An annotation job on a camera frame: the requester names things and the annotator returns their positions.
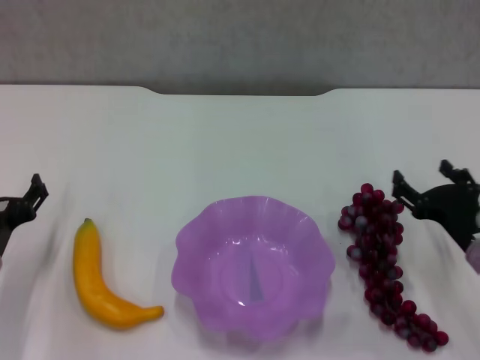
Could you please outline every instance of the white table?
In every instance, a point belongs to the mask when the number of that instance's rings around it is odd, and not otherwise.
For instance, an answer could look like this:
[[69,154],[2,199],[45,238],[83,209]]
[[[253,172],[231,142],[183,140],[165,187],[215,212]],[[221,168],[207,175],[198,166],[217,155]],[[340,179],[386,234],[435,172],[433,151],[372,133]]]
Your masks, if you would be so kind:
[[[143,88],[0,86],[0,195],[33,173],[50,192],[12,235],[0,271],[2,359],[426,359],[383,332],[345,258],[339,211],[363,182],[419,191],[447,182],[443,158],[480,180],[480,91],[336,90],[319,97],[159,95]],[[309,214],[337,260],[324,317],[281,342],[198,325],[170,274],[177,232],[209,203],[261,194]],[[116,332],[91,320],[72,281],[83,218],[103,233],[119,295],[166,316]],[[440,225],[400,216],[407,298],[450,335],[436,359],[480,354],[480,277]]]

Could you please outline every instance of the gray wall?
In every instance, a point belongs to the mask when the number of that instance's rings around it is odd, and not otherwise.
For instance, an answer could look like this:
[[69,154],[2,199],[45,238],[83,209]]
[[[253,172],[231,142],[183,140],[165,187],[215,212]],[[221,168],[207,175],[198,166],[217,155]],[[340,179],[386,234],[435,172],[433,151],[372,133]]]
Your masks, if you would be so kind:
[[0,0],[0,83],[480,87],[479,0]]

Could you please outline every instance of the banana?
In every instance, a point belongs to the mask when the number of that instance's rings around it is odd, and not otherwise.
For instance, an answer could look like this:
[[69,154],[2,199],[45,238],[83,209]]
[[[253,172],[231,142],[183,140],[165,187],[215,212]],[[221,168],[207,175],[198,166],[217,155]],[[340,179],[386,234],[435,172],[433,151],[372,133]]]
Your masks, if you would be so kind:
[[139,307],[110,291],[101,274],[100,234],[90,219],[85,219],[75,235],[73,279],[87,313],[114,329],[129,329],[164,315],[161,306]]

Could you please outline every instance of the purple bowl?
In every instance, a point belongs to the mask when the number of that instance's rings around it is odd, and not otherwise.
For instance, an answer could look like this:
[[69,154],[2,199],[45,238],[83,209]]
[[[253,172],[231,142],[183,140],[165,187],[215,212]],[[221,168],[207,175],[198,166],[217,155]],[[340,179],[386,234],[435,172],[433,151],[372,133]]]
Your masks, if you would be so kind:
[[214,202],[176,246],[172,285],[207,329],[272,340],[323,311],[335,259],[315,221],[281,201]]

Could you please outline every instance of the red grapes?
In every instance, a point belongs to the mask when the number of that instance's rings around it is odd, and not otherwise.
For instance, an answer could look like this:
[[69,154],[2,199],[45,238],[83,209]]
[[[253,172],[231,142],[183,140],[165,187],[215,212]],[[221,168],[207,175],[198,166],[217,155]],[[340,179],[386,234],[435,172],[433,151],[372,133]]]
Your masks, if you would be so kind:
[[386,326],[393,326],[397,336],[413,348],[431,353],[449,342],[449,336],[438,331],[438,325],[427,314],[416,314],[417,306],[403,299],[404,285],[398,281],[404,271],[397,264],[398,248],[404,226],[398,214],[404,204],[385,199],[385,193],[363,184],[352,197],[353,204],[341,210],[338,227],[355,233],[355,245],[346,249],[347,256],[359,263],[358,275],[365,281],[365,300],[370,311]]

